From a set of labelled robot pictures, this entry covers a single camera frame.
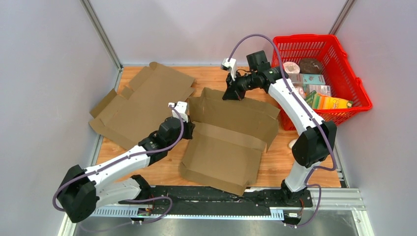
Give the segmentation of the brown cardboard box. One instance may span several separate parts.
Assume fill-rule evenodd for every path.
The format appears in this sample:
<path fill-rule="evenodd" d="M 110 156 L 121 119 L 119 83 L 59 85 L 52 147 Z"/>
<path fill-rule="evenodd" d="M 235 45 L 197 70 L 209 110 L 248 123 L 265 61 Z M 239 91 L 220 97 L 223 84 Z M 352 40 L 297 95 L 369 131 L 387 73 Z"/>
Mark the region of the brown cardboard box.
<path fill-rule="evenodd" d="M 195 128 L 179 172 L 188 181 L 241 196 L 256 182 L 263 152 L 277 136 L 280 110 L 250 98 L 223 100 L 223 94 L 204 88 L 189 99 Z"/>

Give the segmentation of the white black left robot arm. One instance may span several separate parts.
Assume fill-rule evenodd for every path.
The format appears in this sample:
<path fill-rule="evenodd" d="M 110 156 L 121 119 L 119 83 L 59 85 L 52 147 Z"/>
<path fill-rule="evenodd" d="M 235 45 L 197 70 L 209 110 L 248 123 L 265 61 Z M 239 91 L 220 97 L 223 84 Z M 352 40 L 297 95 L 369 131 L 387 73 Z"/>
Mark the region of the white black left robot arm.
<path fill-rule="evenodd" d="M 117 180 L 165 158 L 180 140 L 192 139 L 194 127 L 188 115 L 168 117 L 158 130 L 124 154 L 87 168 L 71 167 L 53 196 L 53 206 L 64 211 L 73 223 L 78 223 L 108 204 L 132 200 L 146 203 L 150 186 L 141 175 L 133 175 L 122 182 Z"/>

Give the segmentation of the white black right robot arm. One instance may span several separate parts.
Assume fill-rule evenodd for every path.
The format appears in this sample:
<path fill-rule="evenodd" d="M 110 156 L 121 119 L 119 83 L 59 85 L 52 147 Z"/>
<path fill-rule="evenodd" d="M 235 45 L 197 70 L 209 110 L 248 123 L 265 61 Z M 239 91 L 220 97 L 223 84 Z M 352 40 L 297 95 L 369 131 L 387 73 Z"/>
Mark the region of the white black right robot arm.
<path fill-rule="evenodd" d="M 292 146 L 295 161 L 281 183 L 279 199 L 284 205 L 293 206 L 307 190 L 313 172 L 329 155 L 333 155 L 337 127 L 333 121 L 325 121 L 309 107 L 283 67 L 272 67 L 264 51 L 249 54 L 247 61 L 249 71 L 241 75 L 235 59 L 223 59 L 221 69 L 229 73 L 222 98 L 242 101 L 247 91 L 263 89 L 291 119 L 298 133 Z"/>

